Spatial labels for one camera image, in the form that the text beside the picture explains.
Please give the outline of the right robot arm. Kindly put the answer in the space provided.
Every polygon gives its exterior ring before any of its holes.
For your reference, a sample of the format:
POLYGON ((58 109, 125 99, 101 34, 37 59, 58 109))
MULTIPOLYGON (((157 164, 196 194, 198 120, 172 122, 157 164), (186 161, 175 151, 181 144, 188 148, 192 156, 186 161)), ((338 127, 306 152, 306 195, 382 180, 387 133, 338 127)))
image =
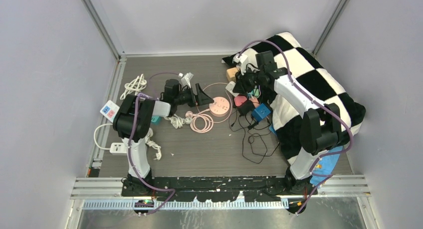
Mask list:
POLYGON ((240 73, 236 89, 251 89, 258 85, 270 89, 281 96, 298 112, 301 117, 299 132, 300 151, 285 175, 285 189, 298 194, 305 187, 305 179, 314 175, 316 165, 324 158, 335 154, 333 148, 341 140, 340 109, 335 104, 325 104, 299 84, 291 73, 289 64, 278 67, 271 51, 258 53, 257 66, 249 69, 248 56, 239 52, 233 62, 240 73))

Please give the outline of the teal usb power strip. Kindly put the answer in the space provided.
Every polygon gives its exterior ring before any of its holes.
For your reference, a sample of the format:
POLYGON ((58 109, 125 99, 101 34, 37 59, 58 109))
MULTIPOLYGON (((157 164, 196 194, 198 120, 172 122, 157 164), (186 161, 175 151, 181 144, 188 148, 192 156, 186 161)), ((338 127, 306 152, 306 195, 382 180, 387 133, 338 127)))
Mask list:
POLYGON ((160 123, 160 121, 161 121, 161 117, 160 116, 153 116, 151 118, 151 123, 154 124, 154 125, 158 125, 160 123))

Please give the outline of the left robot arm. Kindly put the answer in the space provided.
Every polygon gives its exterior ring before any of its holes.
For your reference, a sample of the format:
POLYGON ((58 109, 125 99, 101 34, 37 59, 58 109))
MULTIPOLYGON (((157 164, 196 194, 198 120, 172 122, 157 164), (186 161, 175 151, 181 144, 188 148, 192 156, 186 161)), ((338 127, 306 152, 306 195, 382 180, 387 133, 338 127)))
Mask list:
POLYGON ((160 99, 141 99, 141 95, 128 95, 118 110, 112 127, 127 146, 129 170, 127 180, 134 184, 134 190, 141 196, 149 195, 152 190, 171 192, 153 186, 151 167, 147 159, 146 138, 154 116, 171 117, 178 106, 204 106, 214 100, 204 93, 200 85, 192 89, 184 87, 177 79, 165 83, 160 99))

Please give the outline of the blue cube socket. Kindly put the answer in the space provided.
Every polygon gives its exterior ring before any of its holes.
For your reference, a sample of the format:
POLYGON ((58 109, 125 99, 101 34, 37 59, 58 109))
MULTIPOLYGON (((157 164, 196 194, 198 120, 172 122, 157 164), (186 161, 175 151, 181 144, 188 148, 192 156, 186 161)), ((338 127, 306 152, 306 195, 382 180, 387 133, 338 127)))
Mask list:
POLYGON ((251 116, 256 122, 260 122, 270 114, 269 107, 266 104, 260 104, 252 111, 251 116))

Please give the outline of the orange small plug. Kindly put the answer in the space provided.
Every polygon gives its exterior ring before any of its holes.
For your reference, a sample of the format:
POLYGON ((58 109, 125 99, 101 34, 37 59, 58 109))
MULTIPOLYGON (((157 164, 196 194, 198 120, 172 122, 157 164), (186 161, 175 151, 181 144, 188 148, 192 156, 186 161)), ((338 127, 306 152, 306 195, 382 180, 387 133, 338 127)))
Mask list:
POLYGON ((253 104, 255 108, 260 106, 260 102, 256 97, 249 98, 249 101, 253 104))

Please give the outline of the pink round socket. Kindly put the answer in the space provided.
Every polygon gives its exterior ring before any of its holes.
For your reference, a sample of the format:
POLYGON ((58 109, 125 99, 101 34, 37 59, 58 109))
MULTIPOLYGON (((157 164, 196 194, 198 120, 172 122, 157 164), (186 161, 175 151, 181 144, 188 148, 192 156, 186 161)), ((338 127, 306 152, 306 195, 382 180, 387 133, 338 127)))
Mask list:
POLYGON ((209 112, 215 117, 226 116, 231 109, 230 102, 225 97, 214 97, 209 104, 209 112))

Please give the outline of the pink plug adapter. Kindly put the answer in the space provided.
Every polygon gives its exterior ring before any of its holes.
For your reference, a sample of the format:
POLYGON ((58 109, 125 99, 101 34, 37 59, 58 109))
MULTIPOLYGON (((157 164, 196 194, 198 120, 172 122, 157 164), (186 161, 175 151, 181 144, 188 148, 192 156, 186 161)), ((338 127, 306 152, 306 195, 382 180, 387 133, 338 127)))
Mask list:
POLYGON ((233 101, 234 101, 235 107, 239 107, 247 101, 247 97, 243 95, 238 95, 234 97, 233 101))

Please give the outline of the white charger block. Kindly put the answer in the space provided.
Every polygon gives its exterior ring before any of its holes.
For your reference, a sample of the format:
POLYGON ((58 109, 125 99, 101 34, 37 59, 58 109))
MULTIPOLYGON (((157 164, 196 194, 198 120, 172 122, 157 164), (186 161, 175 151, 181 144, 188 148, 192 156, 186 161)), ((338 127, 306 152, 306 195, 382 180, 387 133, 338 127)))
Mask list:
POLYGON ((235 85, 236 85, 236 83, 234 81, 230 81, 225 87, 226 91, 228 91, 234 97, 239 95, 239 93, 236 93, 236 92, 233 91, 235 85))

